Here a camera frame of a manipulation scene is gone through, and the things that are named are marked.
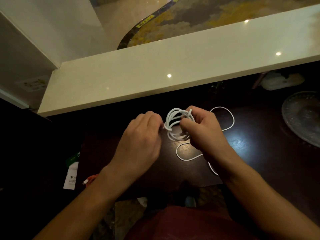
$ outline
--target white countertop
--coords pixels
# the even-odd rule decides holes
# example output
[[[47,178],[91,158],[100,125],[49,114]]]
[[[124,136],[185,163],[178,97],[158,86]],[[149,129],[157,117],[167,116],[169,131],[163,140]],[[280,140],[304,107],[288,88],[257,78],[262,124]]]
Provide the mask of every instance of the white countertop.
[[[56,115],[316,60],[320,4],[64,62],[52,73],[38,114]]]

